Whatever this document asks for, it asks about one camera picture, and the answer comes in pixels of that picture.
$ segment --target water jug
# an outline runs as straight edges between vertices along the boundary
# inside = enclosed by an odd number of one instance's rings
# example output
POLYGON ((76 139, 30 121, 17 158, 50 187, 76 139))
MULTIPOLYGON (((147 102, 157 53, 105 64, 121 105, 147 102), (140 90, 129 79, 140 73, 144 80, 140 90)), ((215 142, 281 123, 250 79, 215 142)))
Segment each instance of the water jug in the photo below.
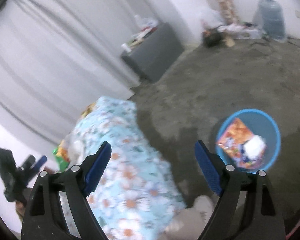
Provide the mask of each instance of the water jug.
POLYGON ((287 39, 282 7, 273 0, 260 0, 259 11, 263 19, 263 29, 269 36, 279 42, 284 42, 287 39))

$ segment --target blue gripper pad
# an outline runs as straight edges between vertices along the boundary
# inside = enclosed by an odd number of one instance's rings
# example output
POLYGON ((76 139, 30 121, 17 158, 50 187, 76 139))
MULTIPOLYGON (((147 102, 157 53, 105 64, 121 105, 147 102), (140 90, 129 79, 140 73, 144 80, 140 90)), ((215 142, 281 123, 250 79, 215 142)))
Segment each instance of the blue gripper pad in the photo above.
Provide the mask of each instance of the blue gripper pad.
POLYGON ((194 151, 197 162, 199 163, 199 166, 209 185, 209 188, 218 196, 221 196, 222 188, 220 186, 220 175, 218 174, 216 168, 213 166, 210 158, 208 157, 208 153, 202 147, 199 141, 195 143, 194 151))
POLYGON ((101 149, 97 152, 98 157, 93 163, 92 167, 84 178, 85 187, 83 189, 83 195, 89 196, 91 192, 94 192, 99 184, 101 176, 106 169, 111 158, 111 145, 108 142, 104 142, 101 149))

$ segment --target metal pivot screw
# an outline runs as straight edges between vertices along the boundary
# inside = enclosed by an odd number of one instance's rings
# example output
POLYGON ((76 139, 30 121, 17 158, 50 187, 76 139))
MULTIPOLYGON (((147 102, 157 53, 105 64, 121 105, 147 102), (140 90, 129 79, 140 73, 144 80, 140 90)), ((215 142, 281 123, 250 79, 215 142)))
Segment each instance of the metal pivot screw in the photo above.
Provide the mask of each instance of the metal pivot screw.
POLYGON ((227 165, 227 166, 226 166, 226 169, 227 169, 228 171, 234 171, 234 166, 232 166, 232 165, 227 165))
POLYGON ((47 175, 47 171, 41 171, 39 175, 40 177, 44 177, 47 175))
POLYGON ((79 165, 75 165, 71 167, 71 171, 73 172, 77 172, 78 170, 80 170, 80 166, 79 165))
POLYGON ((266 172, 263 170, 260 170, 258 173, 261 177, 264 177, 266 175, 266 172))

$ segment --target gray fabric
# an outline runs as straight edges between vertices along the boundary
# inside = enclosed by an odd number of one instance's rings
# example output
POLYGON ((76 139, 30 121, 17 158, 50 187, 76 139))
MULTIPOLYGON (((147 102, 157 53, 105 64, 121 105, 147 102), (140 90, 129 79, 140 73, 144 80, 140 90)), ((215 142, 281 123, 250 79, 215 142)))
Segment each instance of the gray fabric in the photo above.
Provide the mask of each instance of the gray fabric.
POLYGON ((100 96, 128 99, 138 76, 119 55, 138 31, 133 16, 126 0, 8 0, 0 12, 0 103, 59 143, 100 96))

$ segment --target light blue floral fabric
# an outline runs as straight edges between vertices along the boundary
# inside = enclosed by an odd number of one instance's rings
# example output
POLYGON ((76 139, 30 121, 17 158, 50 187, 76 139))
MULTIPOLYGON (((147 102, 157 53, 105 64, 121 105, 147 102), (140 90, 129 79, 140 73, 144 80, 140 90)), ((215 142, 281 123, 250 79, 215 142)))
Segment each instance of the light blue floral fabric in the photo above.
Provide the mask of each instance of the light blue floral fabric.
POLYGON ((87 198, 108 238, 156 240, 185 204, 170 164, 138 128, 135 104, 101 97, 72 134, 83 142, 83 158, 95 154, 104 141, 111 144, 111 160, 87 198))

